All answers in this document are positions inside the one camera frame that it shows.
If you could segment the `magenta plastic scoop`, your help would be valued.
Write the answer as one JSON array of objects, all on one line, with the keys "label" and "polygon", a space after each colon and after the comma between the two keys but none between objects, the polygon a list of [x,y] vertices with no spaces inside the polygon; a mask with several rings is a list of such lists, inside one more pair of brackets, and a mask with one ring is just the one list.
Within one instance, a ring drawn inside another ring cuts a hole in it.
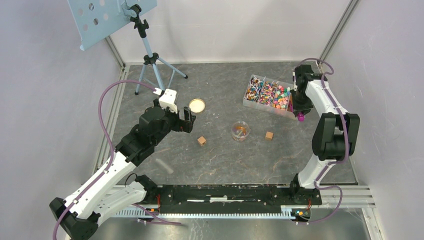
[{"label": "magenta plastic scoop", "polygon": [[296,112],[293,105],[293,100],[291,99],[288,104],[288,108],[294,114],[299,122],[303,122],[305,120],[305,116],[302,112]]}]

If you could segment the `clear glass jar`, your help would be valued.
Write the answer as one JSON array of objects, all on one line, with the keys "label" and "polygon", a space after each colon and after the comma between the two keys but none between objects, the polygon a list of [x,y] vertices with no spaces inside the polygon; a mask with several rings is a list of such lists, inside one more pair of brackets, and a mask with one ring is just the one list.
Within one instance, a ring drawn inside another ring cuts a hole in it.
[{"label": "clear glass jar", "polygon": [[250,134],[250,127],[245,121],[237,121],[231,127],[231,136],[237,142],[243,142]]}]

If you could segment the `clear compartment candy box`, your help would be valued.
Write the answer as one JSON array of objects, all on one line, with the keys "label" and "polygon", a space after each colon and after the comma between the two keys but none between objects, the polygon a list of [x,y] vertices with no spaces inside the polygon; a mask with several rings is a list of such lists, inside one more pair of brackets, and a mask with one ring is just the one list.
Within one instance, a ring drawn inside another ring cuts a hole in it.
[{"label": "clear compartment candy box", "polygon": [[296,120],[291,105],[293,89],[292,83],[253,74],[249,78],[242,105]]}]

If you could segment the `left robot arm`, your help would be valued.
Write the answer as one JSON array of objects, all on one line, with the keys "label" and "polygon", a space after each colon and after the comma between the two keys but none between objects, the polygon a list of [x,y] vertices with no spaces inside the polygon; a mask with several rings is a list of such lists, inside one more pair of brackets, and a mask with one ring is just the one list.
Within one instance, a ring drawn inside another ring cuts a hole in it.
[{"label": "left robot arm", "polygon": [[109,159],[89,180],[66,198],[54,198],[49,204],[56,219],[52,238],[56,239],[58,229],[62,228],[74,240],[88,240],[108,218],[128,205],[141,201],[153,203],[157,190],[139,181],[112,195],[106,194],[152,155],[155,147],[171,131],[192,131],[196,116],[189,107],[183,111],[184,118],[181,119],[179,112],[172,112],[168,107],[147,108],[138,124],[121,139]]}]

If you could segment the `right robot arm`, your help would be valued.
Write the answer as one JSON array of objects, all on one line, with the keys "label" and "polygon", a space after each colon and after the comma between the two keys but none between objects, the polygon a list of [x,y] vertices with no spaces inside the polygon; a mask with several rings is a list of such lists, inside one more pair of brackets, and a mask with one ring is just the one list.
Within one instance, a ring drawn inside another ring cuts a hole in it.
[{"label": "right robot arm", "polygon": [[316,197],[322,178],[332,167],[346,162],[356,147],[360,117],[342,107],[330,89],[327,75],[314,72],[308,64],[300,64],[293,71],[290,110],[300,122],[313,109],[319,115],[311,141],[312,156],[290,183],[288,196],[295,204]]}]

